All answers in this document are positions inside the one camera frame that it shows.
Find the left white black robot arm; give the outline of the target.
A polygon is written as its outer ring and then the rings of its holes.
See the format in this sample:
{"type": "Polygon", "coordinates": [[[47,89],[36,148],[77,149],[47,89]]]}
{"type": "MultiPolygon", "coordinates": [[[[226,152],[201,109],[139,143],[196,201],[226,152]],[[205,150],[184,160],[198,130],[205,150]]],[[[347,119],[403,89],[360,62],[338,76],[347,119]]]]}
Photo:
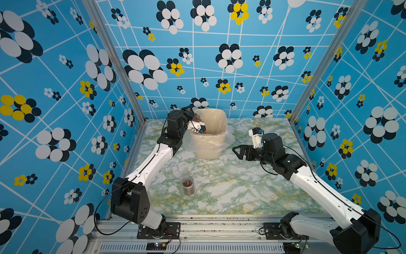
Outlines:
{"type": "Polygon", "coordinates": [[[126,219],[128,223],[144,226],[156,238],[174,235],[167,229],[166,217],[150,207],[148,188],[157,173],[180,149],[188,130],[198,133],[206,130],[204,122],[191,106],[168,113],[161,135],[149,156],[132,173],[113,182],[112,191],[108,194],[112,214],[126,219]]]}

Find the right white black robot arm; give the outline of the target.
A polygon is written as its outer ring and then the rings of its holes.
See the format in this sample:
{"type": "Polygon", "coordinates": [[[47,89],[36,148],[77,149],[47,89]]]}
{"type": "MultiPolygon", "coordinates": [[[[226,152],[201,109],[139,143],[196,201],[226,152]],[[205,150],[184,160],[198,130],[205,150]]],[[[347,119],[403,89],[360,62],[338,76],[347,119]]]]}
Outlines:
{"type": "Polygon", "coordinates": [[[238,159],[270,165],[275,174],[295,184],[321,205],[332,222],[290,212],[280,220],[276,232],[285,239],[303,236],[333,245],[342,254],[367,254],[380,239],[381,216],[372,208],[363,209],[326,184],[298,155],[288,154],[275,133],[250,135],[252,145],[232,149],[238,159]]]}

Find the small tea jar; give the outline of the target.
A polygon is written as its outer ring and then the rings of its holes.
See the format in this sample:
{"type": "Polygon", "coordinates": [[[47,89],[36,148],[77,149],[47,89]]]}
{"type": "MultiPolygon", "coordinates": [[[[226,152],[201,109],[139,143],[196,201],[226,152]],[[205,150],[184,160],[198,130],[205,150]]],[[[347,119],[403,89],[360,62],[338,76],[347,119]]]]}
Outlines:
{"type": "Polygon", "coordinates": [[[191,121],[193,124],[204,124],[201,115],[198,112],[194,113],[194,116],[191,121]]]}

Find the clear jar lid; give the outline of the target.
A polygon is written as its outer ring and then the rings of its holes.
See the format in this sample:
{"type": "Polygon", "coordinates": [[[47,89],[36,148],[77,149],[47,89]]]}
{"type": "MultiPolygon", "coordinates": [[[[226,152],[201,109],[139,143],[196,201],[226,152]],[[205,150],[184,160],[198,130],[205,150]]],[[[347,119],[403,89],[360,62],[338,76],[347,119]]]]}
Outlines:
{"type": "Polygon", "coordinates": [[[231,175],[236,175],[236,174],[238,173],[238,170],[237,170],[236,168],[234,168],[234,167],[231,167],[231,168],[228,170],[228,172],[229,172],[231,175]]]}

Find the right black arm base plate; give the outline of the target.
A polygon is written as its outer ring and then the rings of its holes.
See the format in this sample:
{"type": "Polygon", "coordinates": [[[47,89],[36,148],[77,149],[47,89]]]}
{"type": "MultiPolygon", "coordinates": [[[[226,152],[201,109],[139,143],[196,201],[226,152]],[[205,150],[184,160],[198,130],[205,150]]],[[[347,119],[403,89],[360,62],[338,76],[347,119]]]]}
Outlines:
{"type": "Polygon", "coordinates": [[[304,241],[309,239],[308,236],[294,233],[291,226],[286,223],[264,223],[258,233],[265,236],[267,240],[304,241]]]}

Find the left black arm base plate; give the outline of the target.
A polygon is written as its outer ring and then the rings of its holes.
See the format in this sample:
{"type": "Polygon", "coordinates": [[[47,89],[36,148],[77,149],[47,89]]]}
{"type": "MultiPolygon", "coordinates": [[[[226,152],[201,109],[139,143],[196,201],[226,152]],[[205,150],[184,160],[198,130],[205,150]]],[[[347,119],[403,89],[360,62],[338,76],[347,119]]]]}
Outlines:
{"type": "Polygon", "coordinates": [[[179,222],[165,222],[157,229],[151,229],[144,225],[139,226],[137,239],[141,240],[169,240],[179,239],[181,223],[179,222]]]}

